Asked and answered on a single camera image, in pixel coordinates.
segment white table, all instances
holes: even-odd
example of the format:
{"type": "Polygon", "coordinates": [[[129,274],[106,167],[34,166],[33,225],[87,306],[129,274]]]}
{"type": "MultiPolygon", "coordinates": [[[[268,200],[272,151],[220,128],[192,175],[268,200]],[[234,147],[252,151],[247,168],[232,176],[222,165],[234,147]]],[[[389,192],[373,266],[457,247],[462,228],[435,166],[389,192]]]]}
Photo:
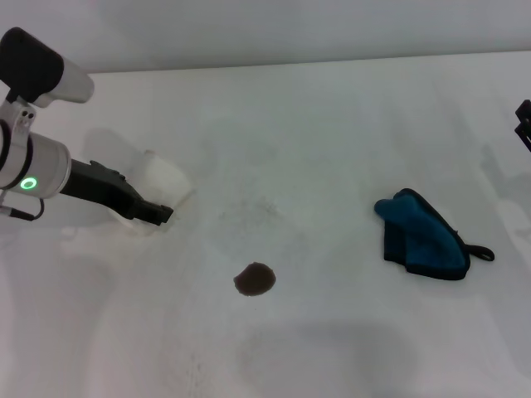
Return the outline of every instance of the white table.
{"type": "Polygon", "coordinates": [[[153,149],[197,190],[149,238],[61,196],[0,221],[2,396],[531,396],[531,153],[513,132],[530,68],[523,52],[95,75],[89,104],[34,130],[122,172],[153,149]],[[384,262],[373,203],[403,187],[496,261],[460,282],[384,262]],[[277,283],[247,298],[232,278],[253,261],[277,283]]]}

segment brown stain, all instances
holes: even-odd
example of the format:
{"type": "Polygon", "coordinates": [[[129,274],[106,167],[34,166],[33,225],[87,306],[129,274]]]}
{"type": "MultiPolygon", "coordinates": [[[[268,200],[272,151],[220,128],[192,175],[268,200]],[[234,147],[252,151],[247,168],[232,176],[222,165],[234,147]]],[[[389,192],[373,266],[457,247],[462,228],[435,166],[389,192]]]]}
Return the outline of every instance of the brown stain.
{"type": "Polygon", "coordinates": [[[276,282],[273,269],[262,263],[252,263],[234,278],[236,290],[244,296],[259,296],[276,282]]]}

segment green led ring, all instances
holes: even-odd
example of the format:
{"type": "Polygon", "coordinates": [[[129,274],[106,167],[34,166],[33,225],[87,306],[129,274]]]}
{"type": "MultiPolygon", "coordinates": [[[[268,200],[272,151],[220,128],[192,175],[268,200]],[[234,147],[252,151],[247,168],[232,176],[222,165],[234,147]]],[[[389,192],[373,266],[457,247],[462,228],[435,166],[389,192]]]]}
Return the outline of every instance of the green led ring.
{"type": "Polygon", "coordinates": [[[24,178],[20,183],[20,188],[22,189],[33,189],[37,186],[37,179],[34,177],[24,178]]]}

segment white wall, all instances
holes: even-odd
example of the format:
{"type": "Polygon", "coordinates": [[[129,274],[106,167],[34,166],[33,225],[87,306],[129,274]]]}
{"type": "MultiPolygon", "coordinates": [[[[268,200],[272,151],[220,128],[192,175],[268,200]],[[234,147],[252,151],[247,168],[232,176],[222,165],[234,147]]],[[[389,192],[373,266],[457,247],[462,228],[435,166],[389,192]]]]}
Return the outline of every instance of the white wall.
{"type": "Polygon", "coordinates": [[[7,0],[89,71],[531,49],[529,0],[7,0]]]}

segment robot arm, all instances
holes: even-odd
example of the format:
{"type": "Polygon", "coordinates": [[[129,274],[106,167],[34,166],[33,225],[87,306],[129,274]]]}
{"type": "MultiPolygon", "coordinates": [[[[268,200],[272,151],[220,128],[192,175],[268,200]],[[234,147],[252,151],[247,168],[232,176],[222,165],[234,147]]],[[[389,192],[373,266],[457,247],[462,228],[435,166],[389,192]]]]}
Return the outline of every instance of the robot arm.
{"type": "MultiPolygon", "coordinates": [[[[40,199],[62,193],[130,220],[158,226],[168,221],[172,209],[145,201],[118,172],[73,160],[64,144],[30,131],[37,116],[30,103],[46,108],[53,100],[90,99],[94,82],[78,66],[15,27],[0,41],[0,80],[10,89],[0,105],[0,189],[40,199]]],[[[6,207],[0,214],[36,218],[6,207]]]]}

